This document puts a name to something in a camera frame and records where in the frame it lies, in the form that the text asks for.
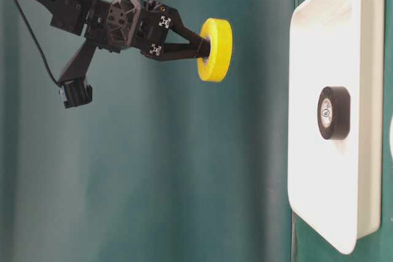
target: curtain fold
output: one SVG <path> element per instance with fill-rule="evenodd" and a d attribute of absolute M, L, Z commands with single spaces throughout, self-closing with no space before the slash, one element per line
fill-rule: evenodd
<path fill-rule="evenodd" d="M 2 261 L 290 260 L 289 21 L 294 0 L 159 0 L 198 32 L 226 18 L 228 77 L 196 61 L 98 50 L 93 102 L 65 110 L 2 1 Z M 83 42 L 20 0 L 55 75 Z"/>

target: white object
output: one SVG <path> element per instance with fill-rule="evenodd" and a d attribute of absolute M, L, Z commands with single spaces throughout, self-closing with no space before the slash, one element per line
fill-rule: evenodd
<path fill-rule="evenodd" d="M 288 194 L 293 211 L 338 251 L 379 228 L 384 0 L 306 0 L 290 24 Z M 351 129 L 322 138 L 322 89 L 351 95 Z"/>

